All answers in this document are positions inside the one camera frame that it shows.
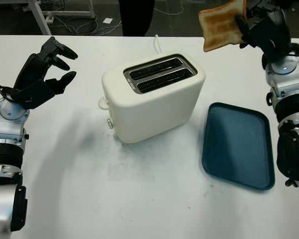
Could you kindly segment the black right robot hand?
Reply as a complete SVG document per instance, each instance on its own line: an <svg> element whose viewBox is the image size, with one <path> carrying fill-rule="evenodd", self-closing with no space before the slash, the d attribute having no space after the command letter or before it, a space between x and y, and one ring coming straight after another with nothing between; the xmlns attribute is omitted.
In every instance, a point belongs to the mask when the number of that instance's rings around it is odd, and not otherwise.
<svg viewBox="0 0 299 239"><path fill-rule="evenodd" d="M274 62L290 53L291 38L283 10L268 13L251 28L242 15L236 15L235 21L245 44L261 48L269 61Z"/></svg>

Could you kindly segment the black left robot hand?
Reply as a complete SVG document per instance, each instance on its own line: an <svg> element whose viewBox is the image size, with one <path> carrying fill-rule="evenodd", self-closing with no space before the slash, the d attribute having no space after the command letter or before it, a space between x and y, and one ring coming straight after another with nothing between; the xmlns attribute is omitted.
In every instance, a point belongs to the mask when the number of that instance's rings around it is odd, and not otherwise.
<svg viewBox="0 0 299 239"><path fill-rule="evenodd" d="M70 67L58 55L75 60L78 55L66 45L50 37L41 47L39 53L31 54L17 76L14 89L23 90L31 84L42 81L51 66L68 71Z"/></svg>

